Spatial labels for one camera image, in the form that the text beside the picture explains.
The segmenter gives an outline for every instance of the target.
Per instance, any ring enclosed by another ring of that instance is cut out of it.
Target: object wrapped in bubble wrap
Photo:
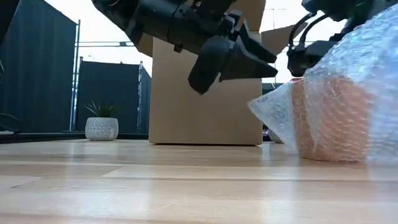
[[[398,154],[398,5],[344,37],[304,78],[249,103],[301,157]]]

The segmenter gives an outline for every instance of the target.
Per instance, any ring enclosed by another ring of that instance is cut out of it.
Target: light wood floor
[[[283,145],[0,145],[0,223],[398,223],[398,164],[298,159]]]

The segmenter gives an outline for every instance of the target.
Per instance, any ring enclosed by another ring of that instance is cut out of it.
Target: cable
[[[299,42],[299,43],[300,43],[300,44],[305,44],[305,39],[307,38],[307,34],[308,34],[308,32],[310,31],[310,29],[311,29],[313,26],[315,26],[317,23],[319,23],[320,21],[322,21],[322,20],[324,20],[324,19],[326,19],[326,18],[328,18],[328,17],[329,17],[329,15],[328,15],[328,14],[325,14],[325,15],[319,17],[318,19],[315,19],[313,22],[311,22],[311,24],[308,25],[308,27],[304,30],[303,35],[301,35],[301,37],[300,37],[300,42]]]
[[[307,20],[311,19],[312,17],[316,16],[316,12],[315,13],[308,13],[307,15],[305,15],[301,20],[299,20],[296,25],[294,25],[292,31],[290,31],[290,35],[289,35],[289,45],[290,47],[293,47],[293,39],[294,39],[294,34],[296,33],[297,29]]]

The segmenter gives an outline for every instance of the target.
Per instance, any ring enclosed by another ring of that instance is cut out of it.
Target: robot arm
[[[294,77],[302,77],[308,68],[315,66],[346,34],[397,2],[398,0],[303,0],[302,6],[310,13],[296,26],[315,17],[318,11],[322,11],[324,15],[315,19],[304,30],[297,46],[293,44],[292,35],[290,35],[287,67],[291,74]],[[306,46],[305,40],[309,30],[328,17],[336,22],[347,19],[344,29],[339,34],[330,37],[329,41],[318,40]]]
[[[221,73],[220,81],[239,78],[275,77],[276,56],[251,38],[241,12],[225,12],[236,0],[92,0],[98,10],[122,29],[134,44],[143,33],[173,44],[174,51],[185,49],[198,55],[189,75],[190,86],[204,94]],[[377,13],[396,4],[398,0],[303,0],[310,12],[292,30],[289,41],[288,69],[295,77],[302,77],[308,68],[321,58],[344,35],[365,23]],[[297,46],[293,34],[305,21],[316,16],[303,32]],[[330,38],[306,46],[306,36],[318,22],[330,17],[336,22],[347,19],[345,28]]]
[[[137,45],[143,33],[198,55],[190,86],[204,94],[220,81],[275,77],[276,55],[254,40],[241,12],[226,11],[236,0],[92,0],[95,7]]]

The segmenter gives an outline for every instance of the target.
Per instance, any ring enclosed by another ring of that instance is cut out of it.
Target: white plant pot
[[[88,118],[85,130],[86,138],[92,141],[113,141],[119,134],[116,118]]]

